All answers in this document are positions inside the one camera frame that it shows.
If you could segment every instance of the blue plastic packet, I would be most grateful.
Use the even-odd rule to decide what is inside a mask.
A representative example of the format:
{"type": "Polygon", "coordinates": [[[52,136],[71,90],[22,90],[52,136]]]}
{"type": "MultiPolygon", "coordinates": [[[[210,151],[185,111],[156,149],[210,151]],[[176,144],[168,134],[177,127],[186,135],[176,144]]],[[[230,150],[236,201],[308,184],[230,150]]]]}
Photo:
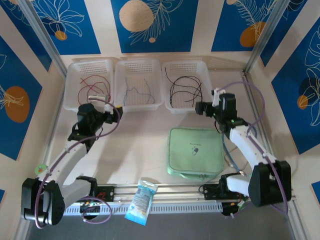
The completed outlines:
{"type": "Polygon", "coordinates": [[[156,184],[140,179],[138,182],[138,190],[124,218],[145,226],[157,188],[158,186],[156,184]]]}

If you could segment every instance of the white cable tray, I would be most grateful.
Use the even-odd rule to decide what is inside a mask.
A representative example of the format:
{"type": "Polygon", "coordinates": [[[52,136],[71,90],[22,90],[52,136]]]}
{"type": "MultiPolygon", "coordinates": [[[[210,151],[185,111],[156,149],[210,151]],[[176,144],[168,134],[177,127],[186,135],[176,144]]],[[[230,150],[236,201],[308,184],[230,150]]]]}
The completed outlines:
{"type": "MultiPolygon", "coordinates": [[[[111,203],[112,215],[124,215],[130,204],[111,203]]],[[[154,203],[150,208],[150,214],[196,214],[196,213],[221,213],[223,207],[221,202],[201,203],[154,203]]],[[[108,215],[109,208],[101,205],[99,209],[87,212],[87,215],[108,215]]],[[[80,216],[80,205],[71,205],[64,211],[64,216],[80,216]]]]}

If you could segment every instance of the blue wire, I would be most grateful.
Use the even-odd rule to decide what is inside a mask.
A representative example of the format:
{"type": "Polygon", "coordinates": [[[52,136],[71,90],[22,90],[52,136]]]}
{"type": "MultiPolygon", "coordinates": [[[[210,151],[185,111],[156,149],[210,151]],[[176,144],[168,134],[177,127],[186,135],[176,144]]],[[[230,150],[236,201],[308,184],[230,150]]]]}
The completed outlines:
{"type": "MultiPolygon", "coordinates": [[[[258,132],[257,132],[257,129],[253,126],[252,127],[253,131],[254,131],[254,136],[257,137],[258,136],[258,132]]],[[[230,152],[226,146],[226,143],[225,143],[225,134],[223,133],[222,134],[222,145],[223,145],[223,150],[225,151],[226,155],[228,156],[228,158],[230,159],[230,162],[232,163],[232,165],[234,166],[235,170],[237,172],[240,171],[240,168],[238,167],[238,165],[236,164],[236,162],[234,161],[234,159],[232,158],[232,156],[230,155],[230,152]]]]}
{"type": "Polygon", "coordinates": [[[125,91],[125,95],[124,95],[124,97],[123,97],[123,106],[126,105],[128,92],[130,92],[130,91],[132,91],[132,90],[135,90],[136,93],[139,94],[139,95],[149,95],[149,98],[148,98],[148,101],[146,102],[146,104],[149,103],[150,97],[153,98],[153,103],[152,103],[152,104],[154,104],[154,103],[156,102],[154,96],[151,95],[150,87],[149,87],[147,81],[146,81],[145,79],[144,79],[144,81],[145,81],[146,86],[148,87],[149,93],[139,93],[138,90],[137,90],[135,87],[129,89],[128,82],[127,82],[127,78],[125,78],[126,91],[125,91]]]}

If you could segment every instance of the beige circle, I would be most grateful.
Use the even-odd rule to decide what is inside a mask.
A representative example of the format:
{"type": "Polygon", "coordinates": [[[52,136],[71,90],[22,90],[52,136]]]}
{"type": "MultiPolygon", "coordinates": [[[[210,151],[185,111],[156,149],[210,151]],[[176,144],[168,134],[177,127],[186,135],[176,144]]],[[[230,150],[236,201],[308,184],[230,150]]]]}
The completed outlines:
{"type": "Polygon", "coordinates": [[[15,4],[15,5],[17,5],[18,4],[18,0],[8,0],[10,3],[13,3],[13,4],[15,4]]]}
{"type": "Polygon", "coordinates": [[[235,4],[238,0],[226,0],[226,3],[229,5],[235,4]]]}
{"type": "Polygon", "coordinates": [[[141,0],[130,0],[120,9],[120,22],[130,32],[148,29],[154,22],[150,7],[141,0]]]}
{"type": "Polygon", "coordinates": [[[149,42],[153,44],[153,43],[156,42],[156,39],[155,39],[154,37],[150,37],[150,38],[149,38],[149,42]]]}

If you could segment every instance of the green pouch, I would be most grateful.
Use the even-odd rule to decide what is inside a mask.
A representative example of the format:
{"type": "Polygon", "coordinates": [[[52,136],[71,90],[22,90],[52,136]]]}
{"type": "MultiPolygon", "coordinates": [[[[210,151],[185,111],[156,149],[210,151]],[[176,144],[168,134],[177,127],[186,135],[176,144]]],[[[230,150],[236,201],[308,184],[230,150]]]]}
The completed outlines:
{"type": "Polygon", "coordinates": [[[169,174],[213,179],[224,170],[222,137],[208,128],[177,127],[168,138],[169,174]]]}

